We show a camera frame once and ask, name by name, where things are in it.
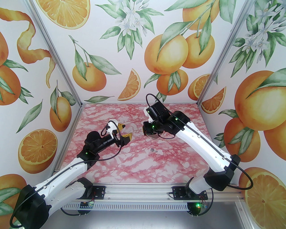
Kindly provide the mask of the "black round device green light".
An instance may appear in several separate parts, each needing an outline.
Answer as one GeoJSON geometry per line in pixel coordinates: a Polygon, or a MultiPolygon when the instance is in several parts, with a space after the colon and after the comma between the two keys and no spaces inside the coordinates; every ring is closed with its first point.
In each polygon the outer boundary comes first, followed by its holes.
{"type": "Polygon", "coordinates": [[[187,203],[188,213],[190,215],[199,215],[201,212],[201,204],[197,202],[189,202],[187,203]]]}

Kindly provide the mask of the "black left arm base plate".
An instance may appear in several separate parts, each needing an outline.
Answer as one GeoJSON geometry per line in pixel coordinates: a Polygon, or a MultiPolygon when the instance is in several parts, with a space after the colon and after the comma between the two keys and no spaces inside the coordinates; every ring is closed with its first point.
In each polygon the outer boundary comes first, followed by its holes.
{"type": "Polygon", "coordinates": [[[92,200],[103,200],[106,191],[106,186],[104,185],[93,185],[90,199],[92,200]]]}

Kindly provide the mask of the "aluminium mounting rail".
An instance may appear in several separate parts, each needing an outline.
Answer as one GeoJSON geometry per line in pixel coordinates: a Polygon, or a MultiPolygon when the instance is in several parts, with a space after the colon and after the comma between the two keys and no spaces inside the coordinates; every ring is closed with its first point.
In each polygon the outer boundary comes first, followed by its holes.
{"type": "MultiPolygon", "coordinates": [[[[170,184],[170,183],[93,183],[93,185],[104,185],[106,191],[103,200],[107,202],[167,202],[183,201],[183,202],[201,202],[201,201],[235,201],[237,198],[243,199],[244,196],[241,191],[227,187],[224,191],[217,191],[210,189],[206,190],[208,200],[175,200],[172,194],[173,186],[185,186],[184,183],[170,184]]],[[[61,202],[63,205],[76,199],[90,199],[92,191],[91,184],[87,188],[82,182],[76,181],[68,185],[56,186],[51,185],[49,194],[46,194],[46,201],[61,202]]]]}

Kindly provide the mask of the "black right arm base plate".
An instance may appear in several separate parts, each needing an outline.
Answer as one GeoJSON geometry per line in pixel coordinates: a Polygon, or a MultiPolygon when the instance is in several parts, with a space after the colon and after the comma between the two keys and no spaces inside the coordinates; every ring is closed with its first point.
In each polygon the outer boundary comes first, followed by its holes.
{"type": "Polygon", "coordinates": [[[173,186],[172,194],[175,200],[208,200],[206,191],[197,194],[184,186],[173,186]]]}

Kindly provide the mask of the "aluminium frame post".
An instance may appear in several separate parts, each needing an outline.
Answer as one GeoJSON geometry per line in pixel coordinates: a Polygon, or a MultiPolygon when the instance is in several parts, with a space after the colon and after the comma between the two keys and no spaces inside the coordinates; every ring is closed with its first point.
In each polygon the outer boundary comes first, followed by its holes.
{"type": "Polygon", "coordinates": [[[44,22],[42,21],[39,12],[36,9],[36,5],[33,3],[33,0],[23,0],[23,1],[26,5],[27,9],[31,13],[32,19],[35,20],[36,25],[39,27],[40,32],[42,34],[42,37],[43,37],[43,39],[44,39],[44,41],[45,41],[45,43],[49,49],[49,52],[51,53],[53,60],[55,61],[61,75],[63,76],[63,78],[66,82],[66,84],[68,85],[68,88],[71,90],[71,93],[74,96],[76,103],[80,107],[82,107],[83,103],[82,103],[82,101],[81,101],[81,99],[80,99],[69,75],[68,75],[68,72],[67,72],[65,66],[63,65],[63,62],[62,62],[62,60],[61,60],[61,58],[60,58],[60,56],[56,50],[56,47],[53,44],[53,41],[50,37],[50,34],[49,34],[44,22]]]}
{"type": "Polygon", "coordinates": [[[226,39],[226,42],[225,42],[223,48],[221,49],[220,55],[219,55],[215,65],[214,65],[213,70],[210,73],[210,77],[207,80],[206,85],[203,88],[203,90],[199,96],[199,99],[196,103],[198,107],[201,106],[201,104],[204,100],[204,97],[206,96],[207,92],[209,91],[212,83],[215,83],[215,79],[218,77],[219,70],[220,70],[222,64],[224,63],[225,58],[228,55],[228,52],[230,51],[230,49],[234,43],[234,40],[235,40],[235,38],[236,38],[240,28],[241,28],[242,23],[246,19],[252,5],[254,4],[254,1],[255,0],[244,0],[244,2],[243,2],[244,4],[242,5],[240,12],[237,15],[237,18],[236,18],[234,24],[232,25],[231,30],[228,33],[228,37],[226,39]]]}

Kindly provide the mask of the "aluminium frame leg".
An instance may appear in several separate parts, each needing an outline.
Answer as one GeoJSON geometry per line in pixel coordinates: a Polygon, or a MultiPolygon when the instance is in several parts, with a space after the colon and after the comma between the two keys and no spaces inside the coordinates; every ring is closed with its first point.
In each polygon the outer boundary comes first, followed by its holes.
{"type": "Polygon", "coordinates": [[[235,200],[235,205],[238,210],[244,229],[255,229],[253,221],[247,211],[246,204],[243,199],[237,198],[235,200]]]}

